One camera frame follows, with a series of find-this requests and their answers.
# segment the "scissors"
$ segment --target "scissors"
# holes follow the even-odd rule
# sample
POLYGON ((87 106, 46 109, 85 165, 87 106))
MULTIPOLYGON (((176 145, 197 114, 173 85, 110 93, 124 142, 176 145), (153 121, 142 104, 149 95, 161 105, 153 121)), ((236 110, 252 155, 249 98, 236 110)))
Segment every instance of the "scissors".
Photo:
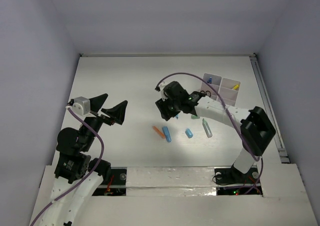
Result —
POLYGON ((200 91, 200 93, 205 94, 206 96, 211 97, 211 92, 208 91, 208 90, 206 90, 206 91, 202 90, 202 91, 200 91))

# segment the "gray wall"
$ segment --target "gray wall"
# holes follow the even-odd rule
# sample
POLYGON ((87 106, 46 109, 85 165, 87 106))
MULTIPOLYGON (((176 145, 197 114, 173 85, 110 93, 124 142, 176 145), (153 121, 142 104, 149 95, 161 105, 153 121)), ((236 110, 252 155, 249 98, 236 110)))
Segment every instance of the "gray wall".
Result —
POLYGON ((285 147, 320 222, 320 0, 290 0, 258 59, 285 147))
POLYGON ((79 55, 51 0, 0 0, 0 225, 27 226, 79 55))
POLYGON ((53 2, 81 53, 252 53, 288 0, 53 2))

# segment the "orange marker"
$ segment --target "orange marker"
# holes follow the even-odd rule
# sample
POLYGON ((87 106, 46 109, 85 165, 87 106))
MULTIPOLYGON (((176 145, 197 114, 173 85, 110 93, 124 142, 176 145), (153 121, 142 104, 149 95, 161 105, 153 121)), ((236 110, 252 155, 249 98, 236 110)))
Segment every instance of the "orange marker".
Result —
POLYGON ((152 128, 154 129, 154 131, 156 131, 158 133, 158 135, 161 136, 161 138, 165 139, 165 135, 156 127, 156 126, 152 126, 152 128))

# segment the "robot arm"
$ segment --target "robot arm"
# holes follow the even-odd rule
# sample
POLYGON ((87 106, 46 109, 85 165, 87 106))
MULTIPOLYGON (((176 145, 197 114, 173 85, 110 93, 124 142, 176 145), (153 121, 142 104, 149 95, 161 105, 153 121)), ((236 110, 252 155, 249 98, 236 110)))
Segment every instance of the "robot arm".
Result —
MULTIPOLYGON (((163 82, 157 90, 161 92, 161 99, 155 104, 162 118, 166 121, 182 111, 186 114, 207 117, 233 127, 222 104, 200 92, 194 91, 188 94, 176 81, 169 84, 163 82)), ((226 107, 252 153, 256 157, 262 156, 276 133, 265 111, 257 106, 253 110, 233 106, 226 107)), ((254 163, 255 160, 251 154, 243 148, 232 168, 241 174, 246 174, 254 163)))
MULTIPOLYGON (((103 123, 110 126, 114 123, 122 125, 125 119, 128 102, 123 101, 111 109, 101 109, 107 97, 107 94, 91 99, 78 97, 72 99, 68 103, 68 107, 74 113, 86 116, 84 123, 98 133, 103 123), (98 115, 100 109, 106 115, 98 115)), ((77 225, 78 216, 94 190, 103 181, 110 180, 111 164, 109 162, 101 160, 96 166, 97 158, 90 161, 91 156, 83 154, 90 149, 94 139, 94 133, 85 125, 82 125, 78 130, 64 128, 59 132, 56 147, 56 150, 59 151, 59 160, 54 171, 55 180, 50 196, 52 205, 44 212, 39 223, 40 226, 77 225), (70 191, 81 180, 83 180, 81 184, 70 191), (57 200, 57 197, 67 191, 69 192, 63 198, 57 200)))

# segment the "marker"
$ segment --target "marker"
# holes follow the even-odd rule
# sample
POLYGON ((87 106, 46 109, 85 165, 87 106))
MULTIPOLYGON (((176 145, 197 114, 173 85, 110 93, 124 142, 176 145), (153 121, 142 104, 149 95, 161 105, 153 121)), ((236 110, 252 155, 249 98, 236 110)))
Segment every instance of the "marker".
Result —
POLYGON ((237 90, 239 88, 239 85, 235 85, 234 88, 232 88, 232 90, 237 90))
POLYGON ((186 129, 185 134, 188 136, 189 139, 191 139, 194 136, 190 129, 186 129))
POLYGON ((171 142, 171 136, 170 136, 170 132, 167 126, 163 126, 162 127, 162 131, 165 135, 166 140, 170 143, 171 142))
POLYGON ((152 128, 157 132, 158 135, 160 135, 161 138, 166 138, 165 135, 156 126, 152 126, 152 128))
POLYGON ((197 116, 197 115, 191 115, 191 118, 192 118, 193 120, 195 120, 195 119, 200 119, 200 117, 197 116))
POLYGON ((206 136, 208 138, 211 138, 212 137, 212 132, 211 132, 211 129, 210 129, 209 125, 208 125, 208 122, 205 119, 202 119, 202 126, 204 128, 206 136))

